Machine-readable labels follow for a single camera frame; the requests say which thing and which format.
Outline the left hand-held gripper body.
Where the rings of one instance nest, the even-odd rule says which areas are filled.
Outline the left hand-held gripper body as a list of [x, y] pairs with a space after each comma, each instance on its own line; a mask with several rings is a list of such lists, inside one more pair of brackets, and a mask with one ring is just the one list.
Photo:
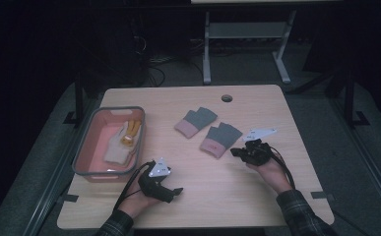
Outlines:
[[174, 196], [173, 190], [164, 187], [161, 182], [171, 173], [164, 159], [153, 160], [140, 176], [138, 183], [145, 196], [161, 201], [162, 196]]

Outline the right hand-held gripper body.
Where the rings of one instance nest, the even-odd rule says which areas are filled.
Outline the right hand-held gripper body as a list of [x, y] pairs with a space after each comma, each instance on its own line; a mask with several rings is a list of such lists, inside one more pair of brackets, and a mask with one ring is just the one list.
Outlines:
[[246, 162], [256, 166], [263, 165], [267, 163], [273, 156], [271, 147], [262, 141], [263, 138], [274, 134], [277, 130], [275, 128], [269, 129], [250, 129], [246, 136], [242, 138], [244, 142], [254, 141], [255, 145], [253, 148], [245, 148], [246, 156], [241, 157], [241, 159]]

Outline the grey glove with pink cuff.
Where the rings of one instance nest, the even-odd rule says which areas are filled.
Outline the grey glove with pink cuff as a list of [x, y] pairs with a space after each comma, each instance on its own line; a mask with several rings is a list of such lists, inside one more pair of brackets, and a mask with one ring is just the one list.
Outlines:
[[185, 138], [190, 139], [206, 126], [213, 123], [217, 118], [218, 115], [212, 110], [200, 107], [197, 111], [189, 110], [174, 126], [174, 129]]
[[200, 149], [215, 158], [220, 158], [241, 136], [242, 133], [238, 129], [229, 124], [220, 123], [217, 127], [210, 128]]

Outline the cream fluffy glove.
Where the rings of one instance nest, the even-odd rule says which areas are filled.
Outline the cream fluffy glove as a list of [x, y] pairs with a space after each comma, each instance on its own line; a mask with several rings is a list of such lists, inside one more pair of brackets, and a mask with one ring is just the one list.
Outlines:
[[113, 136], [109, 140], [103, 159], [120, 165], [128, 164], [135, 149], [134, 143], [130, 135]]

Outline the orange item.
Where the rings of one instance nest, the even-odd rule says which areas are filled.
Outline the orange item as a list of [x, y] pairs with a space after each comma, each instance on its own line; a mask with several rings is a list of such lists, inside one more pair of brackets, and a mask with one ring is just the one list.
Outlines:
[[141, 130], [142, 122], [140, 120], [129, 120], [119, 132], [119, 147], [122, 152], [130, 152], [138, 143], [137, 135]]

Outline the pink basket with grey rim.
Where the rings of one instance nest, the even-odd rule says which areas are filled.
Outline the pink basket with grey rim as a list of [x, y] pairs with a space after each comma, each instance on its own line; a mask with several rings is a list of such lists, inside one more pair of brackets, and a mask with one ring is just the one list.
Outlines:
[[[129, 120], [140, 120], [138, 143], [126, 165], [103, 159], [109, 140], [121, 131]], [[125, 182], [141, 164], [141, 147], [145, 136], [146, 114], [142, 107], [102, 107], [89, 120], [78, 147], [72, 168], [74, 172], [92, 183]]]

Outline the person's left hand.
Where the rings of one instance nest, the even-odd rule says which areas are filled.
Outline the person's left hand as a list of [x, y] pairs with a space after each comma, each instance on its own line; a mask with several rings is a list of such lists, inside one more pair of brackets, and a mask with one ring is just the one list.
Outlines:
[[135, 181], [127, 191], [127, 198], [119, 205], [118, 210], [122, 210], [135, 219], [147, 208], [159, 203], [159, 200], [145, 196], [137, 181]]

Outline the person's right hand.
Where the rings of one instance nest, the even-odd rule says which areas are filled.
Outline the person's right hand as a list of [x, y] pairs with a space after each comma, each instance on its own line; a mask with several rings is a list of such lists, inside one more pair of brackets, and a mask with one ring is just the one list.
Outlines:
[[273, 159], [256, 166], [247, 163], [246, 166], [260, 174], [263, 180], [279, 195], [292, 189], [282, 167]]

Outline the dark tape strip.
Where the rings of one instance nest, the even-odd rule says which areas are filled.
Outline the dark tape strip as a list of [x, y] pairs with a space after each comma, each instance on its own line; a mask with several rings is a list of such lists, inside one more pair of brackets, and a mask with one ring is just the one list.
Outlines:
[[57, 202], [62, 204], [64, 202], [70, 202], [70, 203], [75, 203], [78, 200], [77, 195], [70, 195], [70, 194], [64, 194], [60, 195], [57, 199]]
[[333, 201], [335, 198], [333, 195], [331, 194], [326, 194], [325, 192], [323, 191], [319, 191], [319, 192], [310, 192], [311, 194], [311, 197], [313, 199], [326, 199], [327, 201]]

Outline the black metal stand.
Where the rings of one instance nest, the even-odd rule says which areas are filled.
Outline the black metal stand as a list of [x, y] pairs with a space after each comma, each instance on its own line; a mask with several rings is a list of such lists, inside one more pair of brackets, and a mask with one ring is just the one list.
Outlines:
[[83, 87], [82, 87], [82, 76], [78, 72], [74, 82], [75, 89], [75, 110], [67, 113], [64, 124], [73, 124], [78, 127], [83, 120], [84, 108], [83, 108]]
[[354, 102], [354, 79], [352, 72], [348, 72], [345, 85], [344, 117], [350, 128], [356, 126], [369, 126], [370, 123], [361, 111], [355, 111]]

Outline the white metal stand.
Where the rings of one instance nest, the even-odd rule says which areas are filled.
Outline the white metal stand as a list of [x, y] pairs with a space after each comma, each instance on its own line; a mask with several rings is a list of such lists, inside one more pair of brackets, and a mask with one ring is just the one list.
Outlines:
[[293, 27], [296, 11], [289, 13], [285, 22], [259, 22], [259, 23], [214, 23], [210, 21], [210, 13], [205, 14], [204, 27], [204, 52], [203, 52], [203, 84], [212, 82], [210, 62], [210, 40], [211, 39], [252, 39], [266, 38], [281, 40], [280, 48], [272, 53], [281, 80], [284, 84], [290, 84], [291, 79], [286, 70], [283, 56], [286, 45]]

